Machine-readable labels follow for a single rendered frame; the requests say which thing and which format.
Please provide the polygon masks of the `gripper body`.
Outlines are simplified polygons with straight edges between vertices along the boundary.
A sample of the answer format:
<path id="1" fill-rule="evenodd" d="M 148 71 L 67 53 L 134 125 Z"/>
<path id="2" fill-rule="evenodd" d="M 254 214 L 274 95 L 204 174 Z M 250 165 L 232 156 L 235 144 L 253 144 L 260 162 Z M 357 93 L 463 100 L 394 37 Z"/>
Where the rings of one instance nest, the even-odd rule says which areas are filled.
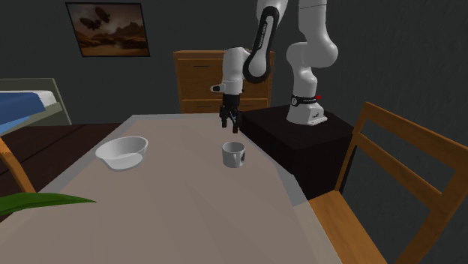
<path id="1" fill-rule="evenodd" d="M 239 94 L 223 94 L 220 112 L 235 114 L 239 109 L 239 104 Z"/>

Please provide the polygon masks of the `white mug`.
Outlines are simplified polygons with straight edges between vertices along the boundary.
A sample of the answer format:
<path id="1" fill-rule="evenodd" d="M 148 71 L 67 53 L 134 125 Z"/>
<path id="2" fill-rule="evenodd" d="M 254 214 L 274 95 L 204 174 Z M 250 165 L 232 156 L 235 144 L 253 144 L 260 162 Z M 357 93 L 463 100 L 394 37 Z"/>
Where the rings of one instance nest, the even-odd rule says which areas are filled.
<path id="1" fill-rule="evenodd" d="M 245 162 L 245 145 L 241 142 L 226 142 L 222 145 L 223 164 L 229 168 L 239 168 Z"/>

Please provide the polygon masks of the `wooden chest of drawers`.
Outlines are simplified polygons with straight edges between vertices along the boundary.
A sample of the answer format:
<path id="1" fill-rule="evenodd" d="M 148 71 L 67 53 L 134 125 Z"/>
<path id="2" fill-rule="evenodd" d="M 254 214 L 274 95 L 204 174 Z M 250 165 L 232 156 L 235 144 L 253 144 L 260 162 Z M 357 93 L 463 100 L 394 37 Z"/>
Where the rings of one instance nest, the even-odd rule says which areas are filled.
<path id="1" fill-rule="evenodd" d="M 182 113 L 218 113 L 222 94 L 210 87 L 222 80 L 223 50 L 180 50 L 173 53 L 178 98 Z M 259 84 L 243 83 L 239 109 L 270 107 L 272 77 Z"/>

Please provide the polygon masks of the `dark robot stand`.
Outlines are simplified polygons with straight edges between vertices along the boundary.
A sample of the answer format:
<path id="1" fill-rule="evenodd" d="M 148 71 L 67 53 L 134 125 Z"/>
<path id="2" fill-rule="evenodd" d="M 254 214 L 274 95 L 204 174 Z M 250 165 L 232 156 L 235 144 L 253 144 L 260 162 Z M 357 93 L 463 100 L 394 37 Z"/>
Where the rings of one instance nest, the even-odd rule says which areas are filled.
<path id="1" fill-rule="evenodd" d="M 353 126 L 325 112 L 327 120 L 308 126 L 287 121 L 289 106 L 242 113 L 240 131 L 295 176 L 309 200 L 335 189 Z"/>

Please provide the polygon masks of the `white bowl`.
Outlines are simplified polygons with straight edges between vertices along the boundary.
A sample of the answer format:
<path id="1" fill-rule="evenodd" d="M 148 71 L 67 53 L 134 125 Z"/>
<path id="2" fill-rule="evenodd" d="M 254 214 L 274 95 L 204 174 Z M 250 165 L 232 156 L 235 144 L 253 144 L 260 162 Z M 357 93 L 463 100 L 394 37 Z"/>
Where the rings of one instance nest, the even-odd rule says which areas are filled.
<path id="1" fill-rule="evenodd" d="M 128 170 L 143 162 L 148 146 L 142 136 L 124 136 L 99 146 L 95 155 L 111 170 Z"/>

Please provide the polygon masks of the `wooden chair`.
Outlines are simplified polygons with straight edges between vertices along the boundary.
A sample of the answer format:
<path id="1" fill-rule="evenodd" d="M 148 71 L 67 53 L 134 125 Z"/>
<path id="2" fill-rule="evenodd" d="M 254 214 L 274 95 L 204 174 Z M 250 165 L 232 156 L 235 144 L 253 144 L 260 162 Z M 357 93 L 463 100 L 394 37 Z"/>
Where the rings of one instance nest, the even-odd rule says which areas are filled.
<path id="1" fill-rule="evenodd" d="M 12 151 L 5 144 L 3 139 L 0 137 L 0 159 L 10 170 L 12 176 L 14 177 L 16 183 L 19 185 L 22 192 L 26 193 L 35 193 L 32 183 L 29 180 L 29 177 L 26 175 L 25 170 L 23 169 L 21 163 L 16 159 Z"/>
<path id="2" fill-rule="evenodd" d="M 372 103 L 310 200 L 343 264 L 468 264 L 468 147 Z"/>

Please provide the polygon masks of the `bed with blue cover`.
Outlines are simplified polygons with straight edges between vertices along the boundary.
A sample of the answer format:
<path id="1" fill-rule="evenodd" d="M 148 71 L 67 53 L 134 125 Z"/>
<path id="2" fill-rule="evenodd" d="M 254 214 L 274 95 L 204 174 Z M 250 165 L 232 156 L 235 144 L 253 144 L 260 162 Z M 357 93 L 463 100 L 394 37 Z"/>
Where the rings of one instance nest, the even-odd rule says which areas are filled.
<path id="1" fill-rule="evenodd" d="M 0 79 L 0 137 L 26 126 L 70 124 L 53 78 Z"/>

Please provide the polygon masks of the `green plant leaf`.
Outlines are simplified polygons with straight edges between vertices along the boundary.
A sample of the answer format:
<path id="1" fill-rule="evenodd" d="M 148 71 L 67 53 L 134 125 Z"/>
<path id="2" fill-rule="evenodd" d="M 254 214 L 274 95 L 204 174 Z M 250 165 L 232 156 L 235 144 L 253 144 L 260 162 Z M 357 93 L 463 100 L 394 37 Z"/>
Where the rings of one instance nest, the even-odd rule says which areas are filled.
<path id="1" fill-rule="evenodd" d="M 15 193 L 0 197 L 0 216 L 18 212 L 23 209 L 93 202 L 94 200 L 91 199 L 62 193 Z"/>

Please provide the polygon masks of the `brown framed wall picture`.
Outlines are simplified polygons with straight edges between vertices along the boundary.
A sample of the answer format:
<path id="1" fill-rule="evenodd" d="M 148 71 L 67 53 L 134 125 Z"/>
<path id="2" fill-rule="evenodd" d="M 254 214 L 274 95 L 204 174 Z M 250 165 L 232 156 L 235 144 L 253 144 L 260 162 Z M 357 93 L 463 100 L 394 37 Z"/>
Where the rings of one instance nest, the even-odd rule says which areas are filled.
<path id="1" fill-rule="evenodd" d="M 149 57 L 143 7 L 137 2 L 67 2 L 83 57 Z"/>

